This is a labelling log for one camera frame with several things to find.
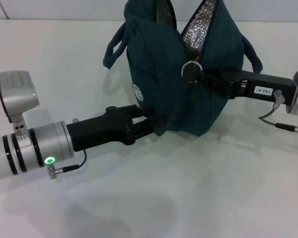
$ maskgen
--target metal ring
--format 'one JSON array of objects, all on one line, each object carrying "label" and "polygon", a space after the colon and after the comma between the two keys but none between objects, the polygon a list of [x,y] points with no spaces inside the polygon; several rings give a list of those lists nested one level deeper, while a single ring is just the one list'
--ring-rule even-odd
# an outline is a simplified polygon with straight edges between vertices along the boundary
[{"label": "metal ring", "polygon": [[203,69],[202,69],[202,65],[200,65],[200,64],[199,64],[198,62],[196,62],[196,61],[190,60],[190,61],[186,62],[186,63],[182,66],[182,69],[181,69],[181,76],[183,76],[183,70],[184,70],[184,68],[185,68],[187,65],[191,64],[191,63],[196,64],[196,65],[200,68],[200,70],[203,71]]}]

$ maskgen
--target bag logo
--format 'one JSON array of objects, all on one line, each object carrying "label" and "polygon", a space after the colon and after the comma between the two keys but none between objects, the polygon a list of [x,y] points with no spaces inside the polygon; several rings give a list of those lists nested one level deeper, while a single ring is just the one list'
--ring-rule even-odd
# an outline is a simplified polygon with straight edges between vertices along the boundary
[{"label": "bag logo", "polygon": [[136,98],[139,100],[139,101],[143,101],[144,100],[144,96],[141,92],[141,90],[139,89],[139,87],[133,83],[133,90],[134,90],[134,94],[136,96]]}]

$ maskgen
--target dark green bag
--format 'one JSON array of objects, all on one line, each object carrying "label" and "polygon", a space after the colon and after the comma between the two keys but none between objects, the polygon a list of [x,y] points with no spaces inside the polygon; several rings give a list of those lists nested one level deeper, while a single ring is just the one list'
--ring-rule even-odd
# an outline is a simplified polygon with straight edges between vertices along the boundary
[{"label": "dark green bag", "polygon": [[165,117],[165,124],[155,128],[157,135],[173,130],[200,136],[227,103],[216,91],[184,80],[185,63],[196,60],[204,72],[215,72],[227,81],[234,81],[241,72],[244,54],[255,73],[263,68],[223,0],[204,0],[182,34],[176,29],[169,0],[129,0],[124,16],[126,21],[109,43],[103,64],[110,68],[127,47],[140,107],[153,107],[155,115]]}]

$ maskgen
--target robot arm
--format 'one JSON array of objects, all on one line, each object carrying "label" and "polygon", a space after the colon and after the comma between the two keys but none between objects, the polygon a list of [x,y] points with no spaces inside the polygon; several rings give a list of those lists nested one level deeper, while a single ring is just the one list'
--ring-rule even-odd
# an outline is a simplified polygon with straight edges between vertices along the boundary
[{"label": "robot arm", "polygon": [[[276,105],[286,104],[287,113],[298,115],[298,72],[291,80],[243,71],[240,79],[234,82],[201,72],[198,80],[204,87],[229,99],[249,97],[275,102]],[[0,73],[0,99],[14,128],[13,134],[0,137],[0,179],[44,166],[48,167],[50,178],[54,179],[56,174],[80,168],[79,165],[54,168],[54,163],[74,157],[74,151],[111,141],[131,145],[153,133],[158,123],[163,123],[163,120],[153,117],[152,110],[132,105],[108,107],[100,117],[68,125],[62,121],[27,129],[22,113],[39,105],[27,71]],[[143,116],[148,119],[133,124],[133,118]],[[275,127],[298,132],[296,126],[275,124]]]}]

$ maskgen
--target white table surface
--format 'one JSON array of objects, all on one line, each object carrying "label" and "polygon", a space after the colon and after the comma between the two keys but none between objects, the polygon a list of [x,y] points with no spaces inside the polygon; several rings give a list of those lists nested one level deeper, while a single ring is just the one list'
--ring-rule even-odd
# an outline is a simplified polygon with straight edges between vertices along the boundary
[{"label": "white table surface", "polygon": [[[0,20],[0,72],[30,71],[39,95],[25,114],[30,127],[136,103],[126,57],[110,71],[102,65],[120,25]],[[298,23],[238,26],[264,73],[294,75]],[[298,134],[257,119],[271,106],[238,98],[201,138],[170,132],[110,143],[58,180],[46,169],[0,180],[0,238],[298,238]],[[273,119],[298,125],[285,107]],[[0,136],[11,132],[0,104]],[[81,161],[76,155],[66,163]]]}]

